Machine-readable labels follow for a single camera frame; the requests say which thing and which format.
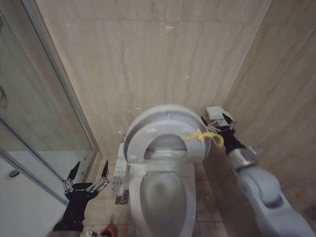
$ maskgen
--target metal frame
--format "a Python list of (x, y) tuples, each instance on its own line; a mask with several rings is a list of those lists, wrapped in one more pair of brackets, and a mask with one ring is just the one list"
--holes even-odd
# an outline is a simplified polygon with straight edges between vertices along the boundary
[(1, 146), (0, 146), (0, 156), (9, 164), (11, 164), (13, 167), (15, 167), (17, 170), (19, 170), (22, 174), (24, 174), (26, 177), (31, 179), (34, 183), (39, 185), (42, 189), (47, 191), (49, 194), (51, 194), (53, 197), (55, 197), (57, 200), (59, 200), (62, 204), (67, 205), (68, 202), (64, 200), (61, 196), (59, 196), (55, 191), (53, 191), (50, 187), (48, 187), (44, 182), (42, 182), (39, 178), (37, 178), (35, 175), (33, 175), (27, 168), (25, 168), (23, 165), (20, 164), (14, 157), (12, 157), (8, 152), (6, 152)]

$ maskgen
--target toilet bowl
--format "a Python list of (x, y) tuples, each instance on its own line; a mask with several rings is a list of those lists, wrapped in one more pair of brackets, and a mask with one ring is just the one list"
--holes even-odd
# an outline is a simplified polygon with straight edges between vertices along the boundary
[(201, 162), (210, 140), (181, 137), (207, 131), (189, 109), (162, 105), (131, 124), (124, 143), (129, 198), (139, 237), (190, 237), (196, 218), (193, 163)]

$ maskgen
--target yellow rope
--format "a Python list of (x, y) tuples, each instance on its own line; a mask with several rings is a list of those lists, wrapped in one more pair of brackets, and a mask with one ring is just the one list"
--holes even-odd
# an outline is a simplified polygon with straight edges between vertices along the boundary
[(198, 134), (195, 134), (195, 135), (192, 135), (192, 136), (188, 136), (188, 137), (182, 137), (182, 140), (183, 141), (191, 141), (193, 139), (199, 139), (201, 142), (204, 142), (204, 138), (205, 137), (209, 137), (210, 139), (212, 139), (215, 143), (215, 145), (217, 147), (222, 147), (224, 145), (224, 139), (221, 135), (215, 133), (215, 132), (204, 132), (204, 133), (201, 133), (201, 131), (198, 129)]

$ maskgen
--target marble wall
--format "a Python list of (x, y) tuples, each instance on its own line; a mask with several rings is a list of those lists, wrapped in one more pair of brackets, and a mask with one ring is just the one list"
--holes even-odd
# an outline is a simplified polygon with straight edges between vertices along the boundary
[[(291, 205), (316, 231), (316, 2), (273, 0), (223, 107), (237, 137), (264, 149)], [(204, 162), (227, 233), (260, 236), (223, 151)]]
[(154, 105), (222, 105), (270, 2), (36, 0), (104, 156)]

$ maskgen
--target robotic arm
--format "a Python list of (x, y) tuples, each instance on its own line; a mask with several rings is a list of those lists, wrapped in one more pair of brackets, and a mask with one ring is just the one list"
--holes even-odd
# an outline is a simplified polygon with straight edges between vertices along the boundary
[(229, 116), (222, 115), (226, 125), (216, 129), (224, 138), (238, 186), (254, 210), (261, 234), (265, 237), (315, 237), (306, 220), (288, 203), (277, 178), (257, 167), (261, 148), (246, 147), (238, 141), (234, 136), (234, 122)]
[(84, 211), (88, 202), (95, 198), (109, 183), (108, 162), (106, 162), (101, 179), (94, 184), (73, 184), (80, 161), (70, 171), (69, 176), (63, 181), (65, 196), (69, 200), (63, 218), (53, 229), (52, 237), (79, 237), (83, 230)]

